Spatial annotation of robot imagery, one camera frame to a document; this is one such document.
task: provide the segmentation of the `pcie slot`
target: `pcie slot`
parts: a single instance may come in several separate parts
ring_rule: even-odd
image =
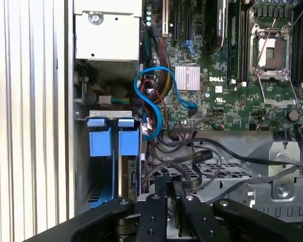
[[[184,39],[190,40],[191,38],[191,0],[185,1],[185,8],[184,8]]]
[[[239,82],[246,82],[248,80],[249,8],[249,5],[241,4]]]
[[[174,29],[173,40],[177,41],[179,38],[179,0],[173,0],[173,15],[174,15]]]
[[[168,36],[168,17],[169,17],[169,0],[163,0],[163,27],[162,27],[162,35]]]

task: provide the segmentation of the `mounting hole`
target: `mounting hole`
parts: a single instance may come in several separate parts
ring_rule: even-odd
[[[214,236],[216,236],[216,234],[214,233],[213,230],[210,230],[210,231],[209,231],[209,236],[210,236],[210,237],[214,237]]]
[[[155,230],[149,229],[149,230],[147,231],[147,234],[150,235],[150,236],[153,236],[153,235],[155,235]]]

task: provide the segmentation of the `vent grille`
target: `vent grille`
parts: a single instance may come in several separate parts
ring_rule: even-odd
[[[138,62],[107,62],[88,60],[106,81],[124,80],[132,82],[137,75]]]
[[[252,178],[255,177],[254,172],[252,172],[248,168],[249,164],[240,164],[240,163],[228,163],[223,164],[221,171],[218,175],[218,178]],[[193,170],[192,164],[182,164],[181,167],[190,175],[191,179],[195,179],[198,177],[198,174]],[[207,178],[211,178],[214,173],[219,168],[218,164],[201,164],[200,170],[203,174],[207,176]],[[176,176],[177,171],[171,167],[166,166],[161,168],[158,172],[155,173],[155,176],[159,175],[167,175],[167,176]]]
[[[93,192],[91,193],[91,196],[88,200],[89,203],[96,203],[100,196],[101,196],[101,193],[102,193],[102,189],[101,188],[97,188],[95,190],[93,190]]]

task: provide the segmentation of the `chip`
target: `chip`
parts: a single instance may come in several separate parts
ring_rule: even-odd
[[[196,118],[202,118],[202,111],[198,111],[195,115]]]
[[[169,49],[169,50],[168,50],[168,56],[169,56],[169,57],[175,57],[175,53],[176,53],[176,52],[175,52],[174,49]]]
[[[227,116],[227,123],[232,123],[233,122],[233,116]]]

